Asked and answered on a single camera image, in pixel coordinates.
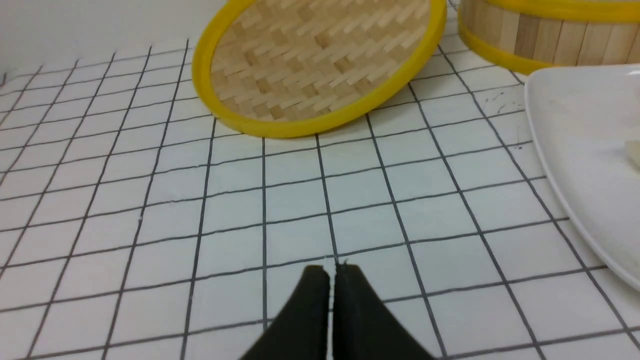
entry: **bamboo steamer lid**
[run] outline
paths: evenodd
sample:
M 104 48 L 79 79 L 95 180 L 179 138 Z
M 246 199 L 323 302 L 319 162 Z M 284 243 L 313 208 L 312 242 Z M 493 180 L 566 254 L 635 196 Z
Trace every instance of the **bamboo steamer lid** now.
M 231 0 L 196 47 L 194 85 L 240 132 L 311 135 L 405 86 L 445 19 L 445 0 Z

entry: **wooden slat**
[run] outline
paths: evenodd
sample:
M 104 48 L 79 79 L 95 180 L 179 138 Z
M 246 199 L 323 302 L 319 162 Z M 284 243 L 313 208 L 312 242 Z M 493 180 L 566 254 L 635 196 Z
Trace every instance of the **wooden slat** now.
M 566 66 L 575 66 L 577 64 L 586 28 L 587 24 L 582 22 L 563 22 L 554 64 Z

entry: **woven bamboo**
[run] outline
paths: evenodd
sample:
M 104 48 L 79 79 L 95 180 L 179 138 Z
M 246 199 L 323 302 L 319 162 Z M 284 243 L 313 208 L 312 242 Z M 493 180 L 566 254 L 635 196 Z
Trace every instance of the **woven bamboo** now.
M 425 0 L 256 0 L 221 36 L 211 82 L 234 113 L 299 122 L 389 80 L 429 26 Z

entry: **white tile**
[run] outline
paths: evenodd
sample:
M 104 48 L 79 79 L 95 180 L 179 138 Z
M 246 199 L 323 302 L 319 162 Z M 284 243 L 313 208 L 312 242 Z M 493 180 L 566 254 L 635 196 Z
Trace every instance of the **white tile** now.
M 604 265 L 602 260 L 593 252 L 593 250 L 591 250 L 591 247 L 578 233 L 578 230 L 571 221 L 562 221 L 558 224 L 586 266 Z
M 262 222 L 262 191 L 224 193 L 206 200 L 203 231 L 219 231 Z
M 48 109 L 48 106 L 37 106 L 35 108 L 12 110 L 4 118 L 0 129 L 37 124 L 44 118 Z
M 640 325 L 640 299 L 637 291 L 609 269 L 596 270 L 591 274 L 607 294 L 627 326 Z
M 267 264 L 333 254 L 327 216 L 267 225 Z
M 44 122 L 82 117 L 90 103 L 91 99 L 80 99 L 54 104 L 44 117 Z
M 40 124 L 29 143 L 53 142 L 71 138 L 79 124 L 80 119 Z
M 94 186 L 46 193 L 38 206 L 32 224 L 81 218 L 86 213 Z
M 270 164 L 270 158 L 271 157 L 267 158 L 267 166 Z M 286 176 L 286 174 L 281 171 L 276 171 L 272 176 Z M 260 188 L 261 186 L 262 159 L 233 161 L 231 163 L 211 166 L 209 170 L 207 194 L 212 195 L 234 190 Z
M 164 124 L 123 130 L 113 152 L 136 151 L 159 147 L 164 134 Z
M 217 360 L 236 360 L 251 348 L 260 335 L 262 324 L 191 335 L 186 358 L 206 359 L 216 354 Z
M 182 338 L 151 341 L 123 347 L 111 347 L 107 353 L 107 360 L 175 360 L 180 358 L 181 348 Z
M 432 159 L 440 155 L 428 130 L 385 136 L 376 141 L 385 165 Z
M 0 230 L 25 226 L 39 198 L 36 195 L 0 201 Z
M 369 119 L 376 136 L 426 128 L 420 108 L 415 103 L 374 110 Z
M 102 176 L 103 181 L 150 175 L 156 162 L 157 150 L 143 150 L 111 155 Z
M 548 179 L 532 180 L 531 184 L 554 218 L 564 218 L 568 216 L 563 206 L 560 205 L 560 201 L 556 197 L 555 191 L 551 188 Z
M 122 249 L 71 258 L 56 300 L 119 290 L 129 253 Z
M 527 114 L 524 111 L 492 117 L 489 121 L 498 131 L 502 141 L 507 145 L 532 140 L 531 130 L 527 123 Z
M 445 54 L 468 51 L 468 47 L 462 42 L 460 37 L 443 37 L 440 41 L 440 48 Z
M 170 102 L 143 106 L 141 108 L 132 108 L 127 113 L 127 118 L 125 119 L 122 128 L 130 129 L 132 127 L 163 124 L 167 120 L 166 118 L 168 116 L 167 114 L 169 114 L 170 108 Z
M 98 185 L 89 215 L 141 207 L 145 202 L 149 179 L 142 177 Z
M 145 67 L 146 60 L 147 59 L 145 59 L 144 57 L 140 57 L 135 59 L 114 61 L 111 63 L 111 66 L 109 67 L 107 76 L 130 74 L 132 72 L 141 72 Z
M 260 196 L 260 200 L 252 199 L 252 206 L 258 206 L 260 219 L 262 218 L 262 194 L 260 191 L 253 192 L 255 196 Z M 282 186 L 274 186 L 266 190 L 267 201 L 267 221 L 287 220 L 291 218 L 299 218 L 307 215 L 326 213 L 326 204 L 324 201 L 324 190 L 322 181 L 307 181 L 305 183 L 287 184 Z M 248 204 L 243 205 L 238 211 L 238 215 L 248 211 Z
M 511 146 L 509 147 L 509 152 L 528 178 L 545 175 L 533 143 L 526 143 L 518 147 Z
M 396 320 L 404 327 L 418 344 L 422 345 L 432 356 L 440 357 L 440 345 L 433 331 L 429 312 L 424 300 L 413 299 L 387 304 L 387 308 Z
M 412 248 L 428 293 L 500 282 L 480 236 L 429 241 Z
M 211 114 L 211 111 L 207 109 L 207 107 L 200 99 L 176 100 L 173 102 L 173 111 L 171 112 L 171 117 L 169 118 L 169 120 L 173 121 L 187 119 L 209 114 Z
M 131 106 L 146 106 L 155 102 L 171 101 L 175 93 L 175 84 L 138 88 Z
M 498 88 L 474 93 L 486 116 L 524 110 L 524 86 Z
M 100 79 L 104 75 L 104 72 L 107 70 L 107 66 L 108 66 L 108 64 L 105 64 L 105 63 L 97 64 L 97 65 L 92 65 L 90 63 L 87 63 L 84 65 L 91 65 L 91 66 L 85 66 L 82 68 L 75 69 L 73 73 L 71 73 L 71 77 L 69 78 L 69 81 L 67 81 L 67 83 L 76 83 L 78 81 Z
M 427 64 L 414 77 L 415 79 L 428 78 L 430 76 L 453 74 L 453 69 L 444 55 L 432 56 Z
M 372 111 L 369 116 L 372 118 L 377 111 Z M 318 140 L 320 145 L 328 145 L 330 143 L 345 142 L 350 140 L 366 139 L 371 137 L 371 131 L 369 130 L 369 123 L 365 117 L 359 117 L 354 121 L 340 126 L 331 131 L 327 131 L 322 134 L 318 134 Z M 270 142 L 269 139 L 265 139 L 267 153 L 280 152 L 282 149 L 286 149 L 286 141 L 292 140 L 293 146 L 298 146 L 300 149 L 314 149 L 316 147 L 316 139 L 312 136 L 298 139 L 286 139 L 286 140 L 274 140 Z
M 146 70 L 144 75 L 142 75 L 140 86 L 174 83 L 179 80 L 179 74 L 180 66 L 167 69 Z
M 421 104 L 430 126 L 440 126 L 482 117 L 469 94 L 424 100 Z
M 55 165 L 62 158 L 69 141 L 27 146 L 16 161 L 14 169 Z
M 511 288 L 539 341 L 620 328 L 586 274 L 521 282 Z
M 20 245 L 15 249 L 11 264 L 67 256 L 80 230 L 80 222 L 76 220 L 27 228 Z
M 202 200 L 170 202 L 145 210 L 138 243 L 198 233 Z
M 209 158 L 209 141 L 200 140 L 180 145 L 165 146 L 160 150 L 157 171 L 205 165 Z
M 82 97 L 91 97 L 98 90 L 100 80 L 87 81 L 84 83 L 67 84 L 62 88 L 62 92 L 58 96 L 58 101 L 67 101 L 80 99 Z
M 638 357 L 637 347 L 626 334 L 548 345 L 542 347 L 542 352 L 548 360 L 599 360 L 612 357 L 635 359 Z
M 471 91 L 519 84 L 509 70 L 497 66 L 461 72 L 460 77 Z
M 326 146 L 321 148 L 321 153 L 326 176 L 380 167 L 376 147 L 370 139 Z
M 0 149 L 25 146 L 35 128 L 28 126 L 0 131 Z
M 493 65 L 476 55 L 473 51 L 463 51 L 461 53 L 447 55 L 447 57 L 453 64 L 454 69 L 458 72 Z
M 98 115 L 89 115 L 82 120 L 77 136 L 94 135 L 107 131 L 117 131 L 122 124 L 126 110 Z
M 58 167 L 49 190 L 97 184 L 106 157 L 64 163 Z
M 113 146 L 115 138 L 115 133 L 75 138 L 71 141 L 71 145 L 69 145 L 69 149 L 63 160 L 71 161 L 107 155 Z
M 7 268 L 0 280 L 0 309 L 47 302 L 64 260 Z
M 456 75 L 443 75 L 422 80 L 413 80 L 410 84 L 418 100 L 433 99 L 456 94 L 464 94 L 467 88 Z
M 253 164 L 254 168 L 250 173 L 256 173 L 262 170 L 261 163 L 257 163 L 255 160 L 245 161 L 252 161 L 251 164 Z M 267 156 L 265 157 L 265 162 L 267 186 L 320 178 L 320 163 L 316 149 Z M 327 162 L 324 160 L 324 154 L 323 163 L 324 173 L 327 174 Z
M 213 116 L 197 117 L 185 121 L 170 122 L 166 130 L 164 143 L 186 142 L 211 137 Z
M 197 238 L 176 239 L 136 247 L 126 288 L 151 286 L 189 279 Z
M 507 280 L 580 268 L 553 224 L 485 234 Z
M 306 263 L 295 263 L 267 269 L 267 316 L 269 318 L 274 318 L 278 315 L 298 284 L 302 271 L 304 271 L 305 267 L 309 265 L 321 265 L 327 274 L 329 274 L 330 279 L 333 279 L 335 276 L 335 263 L 333 258 L 308 261 Z
M 326 189 L 331 211 L 357 208 L 391 201 L 382 170 L 368 170 L 329 177 Z
M 262 270 L 196 282 L 191 330 L 262 318 Z
M 445 238 L 476 232 L 458 194 L 398 204 L 409 240 Z
M 262 156 L 262 139 L 248 135 L 217 138 L 211 149 L 211 163 Z
M 485 120 L 438 127 L 433 133 L 445 155 L 500 146 L 498 138 Z
M 44 306 L 0 313 L 0 359 L 26 357 L 44 314 Z
M 184 331 L 188 300 L 189 283 L 124 293 L 111 340 L 117 343 Z
M 122 110 L 129 107 L 133 90 L 96 96 L 89 107 L 87 114 L 105 113 L 108 111 Z
M 452 156 L 447 161 L 462 190 L 522 180 L 504 149 Z
M 140 223 L 140 211 L 137 209 L 87 218 L 74 253 L 131 245 Z
M 107 77 L 102 81 L 100 90 L 98 91 L 98 96 L 100 97 L 104 94 L 114 94 L 117 92 L 133 90 L 136 88 L 136 84 L 138 83 L 139 78 L 139 74 L 114 76 L 110 78 Z
M 262 226 L 203 236 L 197 276 L 262 266 Z
M 0 186 L 0 199 L 43 192 L 53 169 L 51 166 L 7 173 Z
M 465 193 L 465 197 L 482 230 L 548 220 L 525 183 L 474 190 Z
M 204 195 L 207 168 L 174 170 L 154 176 L 148 204 L 195 199 Z
M 369 284 L 382 300 L 420 293 L 409 252 L 405 246 L 341 257 L 340 262 L 344 261 L 360 267 Z
M 456 191 L 440 159 L 387 167 L 387 176 L 396 200 Z
M 14 230 L 0 233 L 0 264 L 4 265 L 9 260 L 9 255 L 21 232 L 22 230 Z
M 449 354 L 531 342 L 503 286 L 448 293 L 429 301 Z
M 392 205 L 334 214 L 332 221 L 338 253 L 404 241 Z
M 59 91 L 60 86 L 54 88 L 25 90 L 22 93 L 20 100 L 16 103 L 15 108 L 19 109 L 27 106 L 50 104 L 54 101 Z

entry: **bamboo steamer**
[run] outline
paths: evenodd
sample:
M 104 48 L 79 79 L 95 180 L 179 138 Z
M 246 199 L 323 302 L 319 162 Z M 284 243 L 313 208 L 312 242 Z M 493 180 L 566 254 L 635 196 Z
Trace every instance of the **bamboo steamer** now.
M 640 1 L 461 0 L 458 26 L 471 50 L 523 74 L 640 63 Z

